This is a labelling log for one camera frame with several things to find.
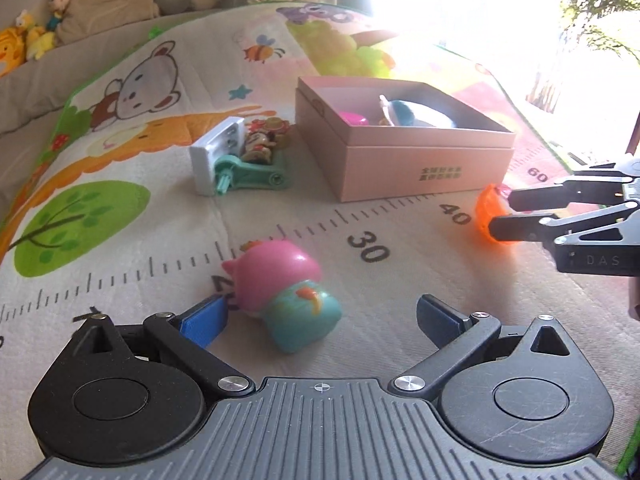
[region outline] number 30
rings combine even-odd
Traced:
[[[356,238],[353,236],[348,237],[347,243],[355,249],[363,249],[369,244],[376,243],[378,240],[378,237],[371,231],[364,231],[363,234],[364,236],[361,237],[359,241],[356,241]],[[368,264],[374,264],[376,262],[386,260],[390,254],[391,251],[388,247],[385,247],[384,245],[374,245],[364,249],[360,253],[360,258]]]

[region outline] pink box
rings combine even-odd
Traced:
[[[377,126],[380,94],[427,105],[455,129]],[[339,112],[365,116],[350,126]],[[515,134],[430,85],[369,77],[304,76],[296,124],[340,202],[481,189],[499,184]]]

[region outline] metal screw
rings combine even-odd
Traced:
[[[249,381],[245,377],[231,375],[218,381],[218,387],[226,392],[241,392],[249,387]]]
[[[424,379],[415,375],[400,376],[394,381],[394,384],[396,388],[405,392],[417,392],[425,386]]]

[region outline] blue star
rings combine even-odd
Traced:
[[[250,88],[247,88],[244,85],[240,85],[236,90],[229,90],[229,100],[233,101],[234,99],[246,99],[246,97],[253,92]]]

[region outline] blue gripper pad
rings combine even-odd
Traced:
[[[206,348],[225,329],[227,317],[225,298],[216,295],[176,316],[174,323],[183,336]]]

